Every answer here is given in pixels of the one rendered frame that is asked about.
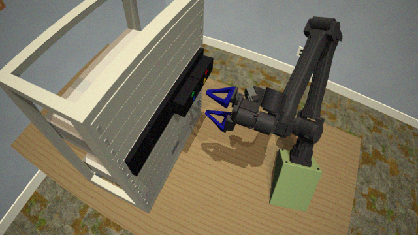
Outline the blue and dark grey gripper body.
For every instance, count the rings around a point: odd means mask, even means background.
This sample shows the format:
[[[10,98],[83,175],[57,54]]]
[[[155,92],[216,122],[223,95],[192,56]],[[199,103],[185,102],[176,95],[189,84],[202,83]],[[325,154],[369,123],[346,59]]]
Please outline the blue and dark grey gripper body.
[[[259,111],[257,111],[258,113],[254,113],[249,110],[240,108],[243,98],[244,98],[244,95],[241,93],[238,93],[238,88],[236,87],[231,97],[231,101],[230,101],[230,103],[232,103],[233,109],[231,112],[231,116],[228,115],[225,121],[225,128],[223,131],[224,133],[226,133],[226,130],[233,131],[234,126],[236,124],[247,127],[249,129],[253,129],[253,125],[256,120],[256,119],[253,119],[253,117],[257,117],[257,114],[259,113]]]

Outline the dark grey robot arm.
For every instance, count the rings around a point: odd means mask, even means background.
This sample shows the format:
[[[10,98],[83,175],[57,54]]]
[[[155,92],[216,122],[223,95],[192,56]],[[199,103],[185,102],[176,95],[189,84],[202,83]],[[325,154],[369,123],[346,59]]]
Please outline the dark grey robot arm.
[[[257,113],[261,104],[260,107],[268,113],[260,111],[257,117],[253,117],[256,119],[253,130],[281,138],[291,133],[298,136],[290,151],[290,162],[311,167],[314,144],[323,133],[325,119],[320,117],[321,104],[335,49],[342,41],[342,32],[340,22],[335,18],[314,16],[308,20],[304,34],[308,39],[284,91],[247,87],[240,108]],[[306,104],[297,112],[311,76]]]

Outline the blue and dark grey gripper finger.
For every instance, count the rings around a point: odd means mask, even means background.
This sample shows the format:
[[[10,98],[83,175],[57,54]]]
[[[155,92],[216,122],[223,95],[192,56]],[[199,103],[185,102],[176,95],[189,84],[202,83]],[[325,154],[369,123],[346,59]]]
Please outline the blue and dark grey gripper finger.
[[[231,97],[233,95],[235,88],[236,87],[233,86],[233,87],[226,87],[222,89],[208,89],[206,91],[206,94],[210,98],[218,102],[220,105],[222,105],[224,108],[227,108],[231,101]],[[222,99],[220,97],[215,96],[214,93],[227,93],[227,97],[225,99]]]
[[[211,114],[218,115],[218,116],[223,116],[224,119],[223,119],[222,123],[220,123],[213,116],[211,116]],[[225,128],[225,121],[227,119],[227,116],[228,115],[231,115],[231,112],[207,110],[205,112],[205,115],[208,116],[215,123],[215,125],[223,132],[224,131],[224,128]]]

